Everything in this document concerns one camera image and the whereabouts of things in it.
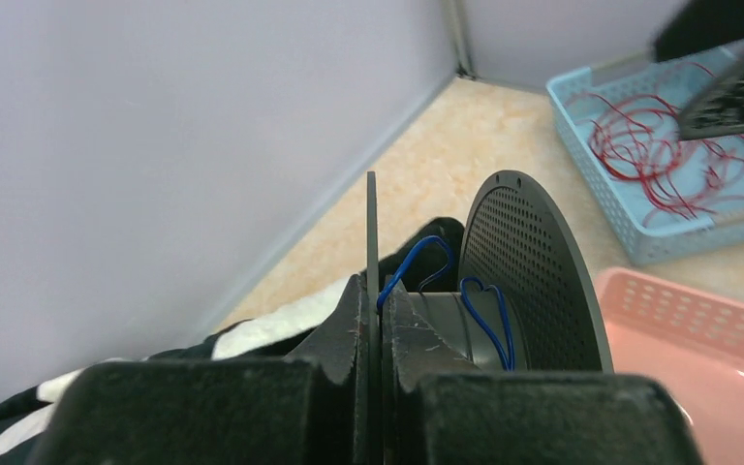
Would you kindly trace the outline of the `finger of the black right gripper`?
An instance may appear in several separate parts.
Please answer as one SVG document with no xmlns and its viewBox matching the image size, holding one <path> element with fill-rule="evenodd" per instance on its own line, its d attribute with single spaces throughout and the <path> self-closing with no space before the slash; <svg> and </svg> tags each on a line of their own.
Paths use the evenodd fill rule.
<svg viewBox="0 0 744 465">
<path fill-rule="evenodd" d="M 688 1 L 652 43 L 657 62 L 744 40 L 744 1 Z M 679 138 L 744 134 L 744 51 L 675 117 Z"/>
</svg>

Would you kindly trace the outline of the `dark grey cable spool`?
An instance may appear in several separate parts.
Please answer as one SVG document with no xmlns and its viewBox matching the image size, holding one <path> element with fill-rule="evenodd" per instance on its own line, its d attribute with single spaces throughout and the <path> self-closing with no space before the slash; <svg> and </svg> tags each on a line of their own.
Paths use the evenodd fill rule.
<svg viewBox="0 0 744 465">
<path fill-rule="evenodd" d="M 431 235 L 381 278 L 379 319 L 397 287 L 441 339 L 495 371 L 613 369 L 600 306 L 564 215 L 544 187 L 501 170 L 479 188 L 459 254 Z"/>
</svg>

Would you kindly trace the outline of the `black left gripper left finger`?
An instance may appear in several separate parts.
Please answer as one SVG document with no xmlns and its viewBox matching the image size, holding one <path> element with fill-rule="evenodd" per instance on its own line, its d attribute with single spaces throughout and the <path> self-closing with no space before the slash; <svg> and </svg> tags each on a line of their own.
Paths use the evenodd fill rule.
<svg viewBox="0 0 744 465">
<path fill-rule="evenodd" d="M 369 296 L 352 277 L 286 356 L 105 362 L 60 400 L 33 464 L 364 464 Z"/>
</svg>

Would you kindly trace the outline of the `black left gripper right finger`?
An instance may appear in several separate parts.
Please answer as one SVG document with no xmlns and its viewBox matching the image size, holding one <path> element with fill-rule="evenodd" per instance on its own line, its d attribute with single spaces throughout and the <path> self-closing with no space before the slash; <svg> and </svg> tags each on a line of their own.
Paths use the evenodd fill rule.
<svg viewBox="0 0 744 465">
<path fill-rule="evenodd" d="M 397 287 L 382 311 L 387 464 L 699 464 L 656 381 L 592 371 L 485 371 Z"/>
</svg>

